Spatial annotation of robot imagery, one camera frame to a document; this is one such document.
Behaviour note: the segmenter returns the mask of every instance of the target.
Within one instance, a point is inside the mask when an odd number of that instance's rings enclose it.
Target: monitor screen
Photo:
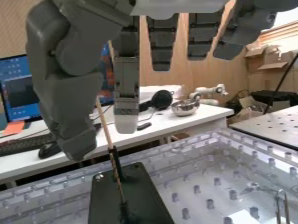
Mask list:
[[[40,119],[26,56],[0,59],[2,103],[8,122]]]
[[[102,105],[113,104],[114,73],[109,45],[101,51],[100,71],[104,83],[100,92]],[[6,121],[41,119],[38,98],[33,91],[32,76],[25,55],[0,59],[0,82]]]
[[[114,103],[114,71],[108,44],[104,45],[101,50],[100,71],[104,75],[104,83],[98,95],[104,106]]]

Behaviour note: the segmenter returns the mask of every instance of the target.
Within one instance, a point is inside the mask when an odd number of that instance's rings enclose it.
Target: metal bowl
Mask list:
[[[171,111],[178,117],[194,114],[199,107],[199,101],[195,99],[181,100],[171,104]]]

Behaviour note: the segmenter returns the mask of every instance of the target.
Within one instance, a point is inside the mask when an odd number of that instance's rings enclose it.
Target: metal rod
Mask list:
[[[289,204],[287,204],[287,196],[286,196],[286,193],[285,193],[285,214],[286,214],[286,224],[290,224],[291,223],[291,220],[290,220],[290,212],[289,212]]]
[[[278,202],[278,197],[277,197],[277,224],[282,224],[282,220],[281,220],[281,211],[279,211],[279,202]]]

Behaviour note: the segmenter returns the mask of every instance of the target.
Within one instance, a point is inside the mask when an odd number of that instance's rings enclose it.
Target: orange object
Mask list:
[[[25,122],[24,121],[16,121],[12,123],[8,123],[6,128],[2,132],[2,136],[18,134],[24,128]]]

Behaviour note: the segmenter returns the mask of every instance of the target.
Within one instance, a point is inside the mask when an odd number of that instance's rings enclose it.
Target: white table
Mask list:
[[[151,112],[153,110],[141,113],[138,120],[149,118]],[[106,112],[108,123],[113,121],[112,113],[113,110],[109,109]],[[170,136],[173,133],[183,130],[190,135],[202,133],[217,128],[226,127],[226,116],[231,114],[233,110],[230,109],[201,105],[195,114],[191,116],[175,117],[171,110],[167,109],[162,112],[155,112],[149,121],[140,122],[138,125],[150,122],[151,126],[142,131],[137,131],[132,135],[118,134],[114,125],[109,125],[112,140],[117,148],[122,150],[132,145],[138,145],[146,141],[149,142],[154,139]],[[24,130],[18,135],[1,139],[0,142],[26,136],[40,130],[44,130],[45,128],[46,127],[42,121],[34,122],[28,130]],[[101,130],[97,135],[97,148],[93,151],[92,157],[98,157],[108,154],[106,148],[108,144],[104,136],[104,130]],[[64,153],[60,153],[45,160],[40,160],[37,157],[37,152],[38,150],[33,150],[0,157],[0,183],[12,182],[20,178],[72,164]]]

